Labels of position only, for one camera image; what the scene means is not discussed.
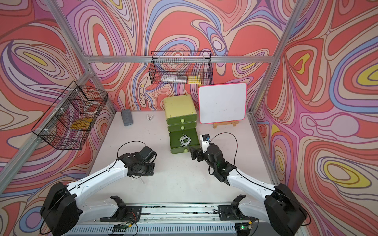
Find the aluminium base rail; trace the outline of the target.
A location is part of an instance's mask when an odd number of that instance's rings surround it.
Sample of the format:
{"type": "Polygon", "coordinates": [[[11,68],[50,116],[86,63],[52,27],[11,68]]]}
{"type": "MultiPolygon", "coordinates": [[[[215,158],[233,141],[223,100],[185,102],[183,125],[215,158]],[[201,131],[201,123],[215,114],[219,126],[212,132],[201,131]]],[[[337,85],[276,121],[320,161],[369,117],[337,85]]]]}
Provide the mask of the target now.
{"type": "Polygon", "coordinates": [[[236,218],[230,203],[135,204],[130,217],[114,222],[91,220],[74,226],[68,236],[291,236],[267,219],[236,218]]]}

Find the yellow green drawer cabinet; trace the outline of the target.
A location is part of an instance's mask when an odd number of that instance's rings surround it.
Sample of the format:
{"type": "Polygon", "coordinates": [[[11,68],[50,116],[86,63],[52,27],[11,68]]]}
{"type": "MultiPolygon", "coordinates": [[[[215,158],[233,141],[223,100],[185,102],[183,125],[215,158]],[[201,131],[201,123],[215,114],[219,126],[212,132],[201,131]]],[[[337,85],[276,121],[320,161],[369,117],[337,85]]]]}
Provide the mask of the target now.
{"type": "Polygon", "coordinates": [[[192,96],[189,94],[166,97],[163,106],[167,119],[197,115],[192,96]]]}

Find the grey sponge block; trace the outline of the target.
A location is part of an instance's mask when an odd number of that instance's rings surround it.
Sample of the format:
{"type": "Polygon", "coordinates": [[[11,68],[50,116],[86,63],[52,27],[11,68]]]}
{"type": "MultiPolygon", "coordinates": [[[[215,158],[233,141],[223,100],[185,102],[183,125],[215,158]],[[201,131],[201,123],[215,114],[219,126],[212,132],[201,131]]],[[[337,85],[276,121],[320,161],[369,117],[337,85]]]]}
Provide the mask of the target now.
{"type": "Polygon", "coordinates": [[[121,111],[121,117],[122,117],[122,121],[123,121],[124,126],[127,127],[127,126],[130,126],[130,125],[133,125],[133,118],[132,118],[131,110],[129,110],[129,109],[122,110],[121,111]]]}

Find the wooden easel stand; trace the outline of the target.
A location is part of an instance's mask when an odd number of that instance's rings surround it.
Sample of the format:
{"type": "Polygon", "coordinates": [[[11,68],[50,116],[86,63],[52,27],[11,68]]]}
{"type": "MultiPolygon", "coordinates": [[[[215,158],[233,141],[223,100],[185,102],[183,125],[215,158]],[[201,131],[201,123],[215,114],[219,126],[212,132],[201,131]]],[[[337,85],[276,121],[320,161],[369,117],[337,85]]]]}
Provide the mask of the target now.
{"type": "Polygon", "coordinates": [[[224,126],[224,125],[232,125],[233,127],[236,127],[238,123],[239,121],[213,123],[213,128],[216,129],[219,126],[224,126]]]}

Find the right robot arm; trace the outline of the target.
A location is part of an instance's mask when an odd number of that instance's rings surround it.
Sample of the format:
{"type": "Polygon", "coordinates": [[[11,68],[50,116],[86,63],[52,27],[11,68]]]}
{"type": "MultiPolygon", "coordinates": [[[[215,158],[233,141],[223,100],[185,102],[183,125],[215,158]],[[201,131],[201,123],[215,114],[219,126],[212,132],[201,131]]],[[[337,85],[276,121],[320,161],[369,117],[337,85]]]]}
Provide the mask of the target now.
{"type": "Polygon", "coordinates": [[[214,143],[206,151],[188,149],[192,160],[206,162],[219,182],[243,191],[230,205],[218,207],[222,220],[263,220],[281,236],[294,236],[304,224],[308,213],[285,184],[267,184],[244,174],[224,159],[214,143]]]}

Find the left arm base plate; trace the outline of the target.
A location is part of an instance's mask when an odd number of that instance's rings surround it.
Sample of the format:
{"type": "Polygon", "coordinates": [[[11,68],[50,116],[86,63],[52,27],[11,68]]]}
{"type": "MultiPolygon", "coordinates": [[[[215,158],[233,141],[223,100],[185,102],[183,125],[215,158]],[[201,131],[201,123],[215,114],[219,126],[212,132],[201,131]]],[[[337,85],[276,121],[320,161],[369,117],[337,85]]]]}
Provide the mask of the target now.
{"type": "Polygon", "coordinates": [[[142,206],[123,206],[110,217],[100,218],[100,222],[139,222],[142,206]]]}

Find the green drawer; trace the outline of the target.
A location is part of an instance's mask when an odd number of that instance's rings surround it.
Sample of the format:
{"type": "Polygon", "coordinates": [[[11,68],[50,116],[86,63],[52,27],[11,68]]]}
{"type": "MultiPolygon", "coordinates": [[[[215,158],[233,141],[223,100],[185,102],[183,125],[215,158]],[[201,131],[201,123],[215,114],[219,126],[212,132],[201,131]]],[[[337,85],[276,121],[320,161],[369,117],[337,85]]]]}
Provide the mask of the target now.
{"type": "Polygon", "coordinates": [[[176,132],[176,131],[181,131],[181,130],[193,129],[193,128],[196,128],[196,126],[197,126],[197,122],[189,122],[189,123],[169,125],[167,129],[169,132],[176,132]]]}
{"type": "Polygon", "coordinates": [[[197,121],[197,114],[169,117],[166,119],[168,125],[184,124],[197,121]]]}
{"type": "Polygon", "coordinates": [[[190,152],[190,148],[200,148],[197,129],[187,129],[169,133],[172,154],[190,152]]]}

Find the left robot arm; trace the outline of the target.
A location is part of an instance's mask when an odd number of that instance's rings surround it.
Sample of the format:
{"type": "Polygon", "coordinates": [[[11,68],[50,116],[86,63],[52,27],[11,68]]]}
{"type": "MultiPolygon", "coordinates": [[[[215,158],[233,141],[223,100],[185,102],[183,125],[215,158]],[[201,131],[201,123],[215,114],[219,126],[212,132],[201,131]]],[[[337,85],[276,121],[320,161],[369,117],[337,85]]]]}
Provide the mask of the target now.
{"type": "Polygon", "coordinates": [[[141,151],[125,153],[103,169],[78,181],[54,184],[40,209],[43,223],[54,236],[62,236],[78,223],[100,219],[105,222],[124,221],[129,225],[138,221],[134,212],[128,211],[126,203],[118,196],[98,201],[87,199],[108,185],[132,177],[148,177],[154,174],[157,153],[144,146],[141,151]]]}

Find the pink framed whiteboard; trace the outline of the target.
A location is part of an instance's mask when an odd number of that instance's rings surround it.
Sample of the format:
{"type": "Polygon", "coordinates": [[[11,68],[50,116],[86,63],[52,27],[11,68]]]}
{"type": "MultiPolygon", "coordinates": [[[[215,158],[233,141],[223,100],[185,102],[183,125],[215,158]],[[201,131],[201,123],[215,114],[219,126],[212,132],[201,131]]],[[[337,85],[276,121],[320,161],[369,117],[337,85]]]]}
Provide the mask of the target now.
{"type": "Polygon", "coordinates": [[[202,124],[240,121],[246,116],[245,83],[201,86],[198,95],[199,120],[202,124]]]}

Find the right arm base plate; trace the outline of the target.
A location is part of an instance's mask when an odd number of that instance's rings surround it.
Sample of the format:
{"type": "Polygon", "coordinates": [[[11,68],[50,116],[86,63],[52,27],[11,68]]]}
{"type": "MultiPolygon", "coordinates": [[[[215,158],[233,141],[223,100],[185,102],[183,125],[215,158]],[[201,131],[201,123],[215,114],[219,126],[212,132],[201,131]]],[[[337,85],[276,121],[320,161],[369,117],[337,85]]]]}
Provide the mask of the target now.
{"type": "Polygon", "coordinates": [[[245,216],[238,207],[232,205],[218,205],[216,212],[219,215],[220,221],[250,220],[250,217],[245,216]]]}

